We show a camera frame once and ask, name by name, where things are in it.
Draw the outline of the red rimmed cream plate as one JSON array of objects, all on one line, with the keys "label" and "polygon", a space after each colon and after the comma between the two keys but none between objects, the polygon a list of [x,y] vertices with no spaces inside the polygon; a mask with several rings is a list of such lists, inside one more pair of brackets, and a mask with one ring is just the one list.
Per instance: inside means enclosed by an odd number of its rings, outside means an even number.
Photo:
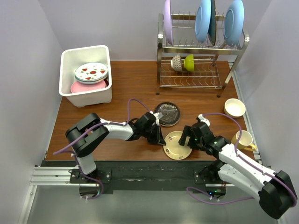
[{"label": "red rimmed cream plate", "polygon": [[105,88],[108,87],[108,86],[109,86],[109,80],[106,78],[106,79],[104,80],[104,82],[105,82],[105,85],[106,85]]}]

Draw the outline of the blue and cream plate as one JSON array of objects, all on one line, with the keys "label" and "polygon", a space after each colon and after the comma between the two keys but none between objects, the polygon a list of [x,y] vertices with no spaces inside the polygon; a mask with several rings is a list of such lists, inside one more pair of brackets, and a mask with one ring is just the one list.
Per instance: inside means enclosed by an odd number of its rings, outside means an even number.
[{"label": "blue and cream plate", "polygon": [[102,81],[105,81],[105,79],[99,79],[99,80],[80,80],[80,79],[74,79],[75,81],[78,81],[80,83],[83,83],[83,84],[97,84],[97,83],[100,83]]}]

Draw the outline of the white watermelon pattern plate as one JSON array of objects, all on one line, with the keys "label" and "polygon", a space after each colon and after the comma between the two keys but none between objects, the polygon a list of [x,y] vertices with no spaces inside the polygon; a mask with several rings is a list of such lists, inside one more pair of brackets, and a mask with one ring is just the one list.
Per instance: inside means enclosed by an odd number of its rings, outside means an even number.
[{"label": "white watermelon pattern plate", "polygon": [[85,63],[74,71],[76,79],[99,80],[105,79],[108,75],[108,67],[103,63]]}]

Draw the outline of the pink plate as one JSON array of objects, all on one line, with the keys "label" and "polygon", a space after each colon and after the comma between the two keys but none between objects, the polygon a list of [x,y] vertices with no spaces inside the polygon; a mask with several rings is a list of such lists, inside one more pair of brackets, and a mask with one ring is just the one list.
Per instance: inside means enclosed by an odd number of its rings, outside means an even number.
[{"label": "pink plate", "polygon": [[71,85],[71,93],[98,90],[98,89],[106,88],[106,86],[107,84],[105,81],[100,81],[98,83],[93,83],[93,84],[84,84],[79,81],[76,81]]}]

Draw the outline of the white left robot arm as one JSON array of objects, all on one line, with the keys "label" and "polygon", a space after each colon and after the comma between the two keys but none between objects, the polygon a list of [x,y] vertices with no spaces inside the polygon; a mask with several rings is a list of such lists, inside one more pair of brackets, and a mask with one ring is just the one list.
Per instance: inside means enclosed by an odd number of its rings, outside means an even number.
[{"label": "white left robot arm", "polygon": [[165,146],[160,125],[162,117],[160,112],[147,112],[138,119],[119,123],[101,119],[97,114],[91,113],[68,129],[65,136],[82,170],[81,179],[86,183],[96,180],[97,168],[93,151],[104,139],[135,141],[144,137],[152,145]]}]

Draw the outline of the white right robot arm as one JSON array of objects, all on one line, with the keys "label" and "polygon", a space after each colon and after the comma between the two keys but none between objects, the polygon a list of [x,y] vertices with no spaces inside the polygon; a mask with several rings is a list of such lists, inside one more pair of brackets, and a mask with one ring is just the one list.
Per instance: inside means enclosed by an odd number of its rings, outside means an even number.
[{"label": "white right robot arm", "polygon": [[214,136],[205,122],[185,126],[178,143],[216,158],[208,166],[209,180],[235,185],[258,201],[271,218],[280,219],[289,208],[297,205],[298,197],[285,171],[276,172],[254,161],[226,138]]}]

